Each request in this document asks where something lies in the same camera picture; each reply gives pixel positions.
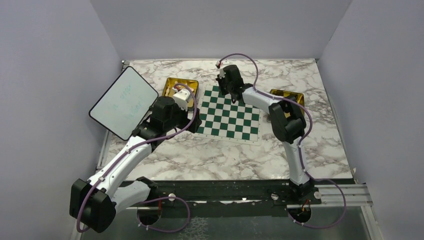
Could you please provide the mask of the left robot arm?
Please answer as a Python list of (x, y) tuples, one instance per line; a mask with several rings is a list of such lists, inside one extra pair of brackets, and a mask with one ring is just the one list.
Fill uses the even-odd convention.
[(165, 140), (189, 131), (195, 133), (200, 124), (198, 102), (193, 103), (193, 116), (188, 118), (188, 100), (160, 96), (152, 106), (148, 120), (143, 121), (129, 138), (127, 145), (99, 172), (87, 180), (77, 179), (71, 186), (69, 214), (76, 220), (76, 230), (84, 233), (105, 231), (117, 213), (136, 204), (152, 205), (157, 191), (149, 179), (121, 184), (129, 173)]

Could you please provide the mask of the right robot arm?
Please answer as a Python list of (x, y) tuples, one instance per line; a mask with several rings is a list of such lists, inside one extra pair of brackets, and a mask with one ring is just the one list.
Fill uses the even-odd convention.
[(239, 68), (228, 65), (219, 70), (216, 78), (222, 95), (229, 94), (233, 102), (256, 107), (269, 115), (272, 132), (283, 143), (289, 166), (289, 199), (300, 204), (313, 191), (314, 183), (307, 174), (302, 140), (307, 122), (301, 105), (292, 97), (261, 92), (244, 83)]

